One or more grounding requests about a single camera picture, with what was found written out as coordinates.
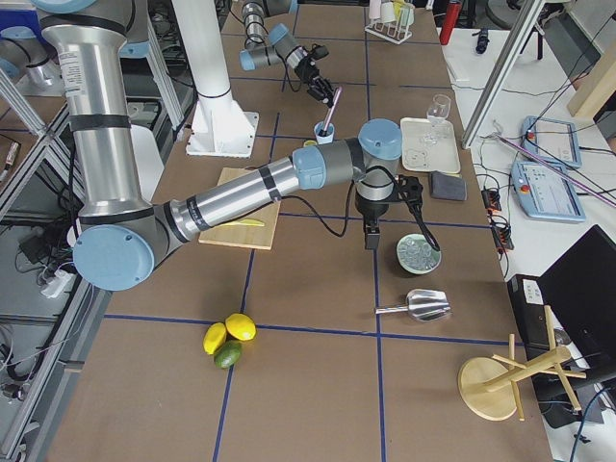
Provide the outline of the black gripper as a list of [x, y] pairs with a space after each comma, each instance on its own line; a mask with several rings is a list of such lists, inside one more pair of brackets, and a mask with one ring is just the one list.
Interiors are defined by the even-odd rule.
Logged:
[[388, 211], [383, 201], [368, 200], [360, 194], [355, 195], [355, 207], [363, 218], [366, 249], [378, 249], [380, 241], [379, 219]]
[[308, 86], [309, 95], [314, 99], [319, 99], [327, 107], [333, 105], [335, 91], [332, 90], [331, 83], [321, 76], [320, 70], [311, 58], [304, 57], [295, 67], [295, 74], [303, 84]]

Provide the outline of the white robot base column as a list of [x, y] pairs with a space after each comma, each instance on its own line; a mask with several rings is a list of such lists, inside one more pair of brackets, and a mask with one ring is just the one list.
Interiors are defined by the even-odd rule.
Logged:
[[198, 96], [187, 153], [248, 158], [259, 115], [243, 111], [232, 94], [215, 3], [177, 0], [172, 6]]

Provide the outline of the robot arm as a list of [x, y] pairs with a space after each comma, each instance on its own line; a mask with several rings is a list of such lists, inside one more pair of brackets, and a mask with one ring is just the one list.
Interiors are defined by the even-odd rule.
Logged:
[[269, 30], [265, 19], [285, 13], [295, 13], [298, 2], [243, 1], [241, 8], [244, 26], [244, 49], [240, 52], [240, 64], [245, 71], [252, 71], [276, 64], [288, 66], [307, 92], [317, 101], [331, 108], [335, 90], [331, 82], [321, 76], [317, 61], [328, 56], [326, 46], [314, 44], [310, 49], [302, 46], [282, 23]]
[[120, 51], [146, 12], [133, 1], [38, 1], [43, 37], [61, 63], [69, 127], [85, 186], [80, 234], [72, 250], [79, 275], [110, 292], [145, 281], [201, 233], [299, 190], [352, 182], [362, 201], [393, 192], [402, 154], [399, 126], [366, 122], [350, 139], [309, 145], [217, 185], [208, 166], [186, 155], [246, 158], [258, 116], [234, 99], [211, 1], [172, 5], [199, 93], [193, 132], [167, 159], [155, 196], [141, 191]]

